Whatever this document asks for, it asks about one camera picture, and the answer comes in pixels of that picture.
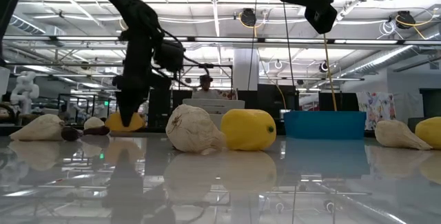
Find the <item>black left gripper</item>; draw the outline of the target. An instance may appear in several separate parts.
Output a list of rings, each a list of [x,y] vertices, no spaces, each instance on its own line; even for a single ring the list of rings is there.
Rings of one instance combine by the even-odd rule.
[[[162,86],[162,77],[152,72],[151,65],[154,50],[162,42],[162,33],[158,30],[153,34],[142,30],[126,30],[119,39],[127,41],[127,50],[123,73],[113,78],[113,86],[121,90],[116,92],[116,101],[122,124],[128,127],[133,114],[147,100],[146,92],[150,88]]]

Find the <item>yellow lemon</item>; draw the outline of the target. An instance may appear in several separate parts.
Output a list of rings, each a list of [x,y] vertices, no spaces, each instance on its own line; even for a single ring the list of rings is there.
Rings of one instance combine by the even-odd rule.
[[[415,134],[433,149],[441,150],[441,116],[419,122]]]
[[[221,131],[229,150],[265,150],[276,140],[276,124],[266,111],[233,109],[223,115]]]
[[[115,132],[133,132],[145,127],[145,122],[141,118],[141,115],[135,112],[128,126],[124,126],[121,118],[120,112],[115,112],[109,115],[105,122],[105,126],[111,131]]]

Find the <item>small garlic bulb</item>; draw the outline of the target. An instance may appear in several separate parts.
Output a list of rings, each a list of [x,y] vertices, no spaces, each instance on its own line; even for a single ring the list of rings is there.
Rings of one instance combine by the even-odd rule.
[[[85,130],[87,130],[90,128],[99,128],[104,125],[105,125],[105,123],[101,119],[99,119],[95,116],[92,116],[85,121],[85,123],[83,124],[83,128]]]

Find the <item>small dark sweet potato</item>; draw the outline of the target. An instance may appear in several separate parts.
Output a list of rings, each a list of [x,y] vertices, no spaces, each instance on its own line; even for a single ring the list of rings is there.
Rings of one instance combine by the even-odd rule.
[[[61,137],[65,141],[77,141],[83,136],[83,132],[81,130],[77,130],[72,127],[64,127],[61,131]]]

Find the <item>large elongated garlic bulb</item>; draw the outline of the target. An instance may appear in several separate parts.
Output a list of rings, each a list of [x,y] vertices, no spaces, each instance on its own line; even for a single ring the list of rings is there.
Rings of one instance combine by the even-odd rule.
[[[13,141],[61,141],[64,127],[65,122],[57,115],[44,114],[12,133],[10,138]]]

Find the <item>black screen panel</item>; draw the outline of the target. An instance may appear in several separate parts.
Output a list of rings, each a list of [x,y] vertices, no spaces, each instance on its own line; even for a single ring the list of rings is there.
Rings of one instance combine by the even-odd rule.
[[[191,90],[173,90],[172,91],[173,108],[176,108],[179,105],[181,105],[184,99],[190,99],[191,97],[192,97]]]
[[[258,84],[258,106],[299,110],[298,91],[292,85]]]
[[[358,98],[356,93],[337,92],[334,94],[337,111],[358,111]],[[320,93],[318,95],[320,111],[334,111],[334,99],[332,93]]]
[[[165,128],[170,116],[171,92],[169,90],[150,90],[147,126]]]

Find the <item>person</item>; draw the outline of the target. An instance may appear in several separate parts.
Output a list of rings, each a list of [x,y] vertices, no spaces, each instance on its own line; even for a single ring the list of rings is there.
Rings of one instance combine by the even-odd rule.
[[[212,78],[208,75],[199,77],[200,89],[192,92],[193,99],[221,99],[218,90],[211,90]]]

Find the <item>white slotted plastic basket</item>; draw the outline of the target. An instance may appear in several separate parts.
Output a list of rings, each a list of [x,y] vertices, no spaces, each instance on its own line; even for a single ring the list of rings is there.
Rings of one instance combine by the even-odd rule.
[[[221,120],[228,111],[245,108],[245,101],[242,100],[184,99],[183,104],[204,109],[219,130]]]

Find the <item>long horizontal light bar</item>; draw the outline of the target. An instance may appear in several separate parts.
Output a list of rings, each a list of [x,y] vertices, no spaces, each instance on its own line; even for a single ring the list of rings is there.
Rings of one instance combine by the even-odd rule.
[[[78,42],[117,42],[122,38],[115,36],[23,36],[7,35],[5,41],[78,41]],[[327,44],[331,45],[441,45],[441,40],[382,40],[382,39],[308,39],[308,38],[244,38],[244,37],[165,37],[164,40],[193,43],[273,43],[273,44]]]

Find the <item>white building column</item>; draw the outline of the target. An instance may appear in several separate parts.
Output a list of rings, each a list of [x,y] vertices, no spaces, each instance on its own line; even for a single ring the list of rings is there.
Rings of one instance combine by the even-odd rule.
[[[235,89],[257,91],[259,82],[259,56],[257,49],[234,50],[233,86]]]

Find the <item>white robot figure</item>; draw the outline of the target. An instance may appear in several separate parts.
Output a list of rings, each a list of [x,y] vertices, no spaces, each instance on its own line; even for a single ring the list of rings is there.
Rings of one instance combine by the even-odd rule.
[[[32,100],[39,97],[39,86],[34,83],[36,76],[36,72],[21,72],[11,92],[10,103],[18,106],[21,114],[29,114],[32,108]]]

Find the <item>blue plastic basket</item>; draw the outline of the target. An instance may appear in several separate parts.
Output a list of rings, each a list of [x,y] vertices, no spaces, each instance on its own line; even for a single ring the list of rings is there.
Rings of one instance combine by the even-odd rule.
[[[291,111],[283,114],[285,134],[294,139],[363,139],[366,118],[365,112],[355,111]]]

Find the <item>colourful floral cloth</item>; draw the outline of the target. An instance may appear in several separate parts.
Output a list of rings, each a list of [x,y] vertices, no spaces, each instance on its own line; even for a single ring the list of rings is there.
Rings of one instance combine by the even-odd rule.
[[[366,113],[365,130],[374,131],[377,123],[396,118],[395,103],[392,94],[386,92],[357,92],[360,112]]]

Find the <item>white hanging cloth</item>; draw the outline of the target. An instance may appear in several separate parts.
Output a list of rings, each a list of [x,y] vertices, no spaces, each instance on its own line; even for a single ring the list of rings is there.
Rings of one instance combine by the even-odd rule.
[[[410,118],[424,116],[423,98],[419,92],[395,93],[396,119],[407,124]]]

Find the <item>dark green cabinet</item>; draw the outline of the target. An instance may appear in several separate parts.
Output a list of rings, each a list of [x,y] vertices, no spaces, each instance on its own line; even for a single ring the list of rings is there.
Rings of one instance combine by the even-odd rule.
[[[441,89],[421,88],[424,118],[441,116]]]

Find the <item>black metal frame stand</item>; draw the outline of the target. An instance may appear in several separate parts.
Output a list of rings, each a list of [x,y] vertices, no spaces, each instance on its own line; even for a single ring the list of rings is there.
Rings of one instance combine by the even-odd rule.
[[[201,87],[200,76],[208,74],[212,78],[212,89],[233,89],[233,65],[216,65],[205,63],[203,65],[184,65],[178,72],[179,82],[172,84],[173,88],[193,90]]]

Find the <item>silver air duct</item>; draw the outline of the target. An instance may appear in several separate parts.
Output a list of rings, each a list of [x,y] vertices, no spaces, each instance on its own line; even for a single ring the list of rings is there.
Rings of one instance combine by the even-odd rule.
[[[416,55],[424,54],[436,46],[441,46],[441,26],[433,26],[422,32],[426,39],[418,39],[422,44],[417,44],[413,41],[406,40],[403,45],[398,46],[392,50],[383,50],[374,53],[371,56],[355,63],[335,76],[339,79],[353,77],[355,74],[367,74],[376,70],[385,68],[394,63],[410,59]]]

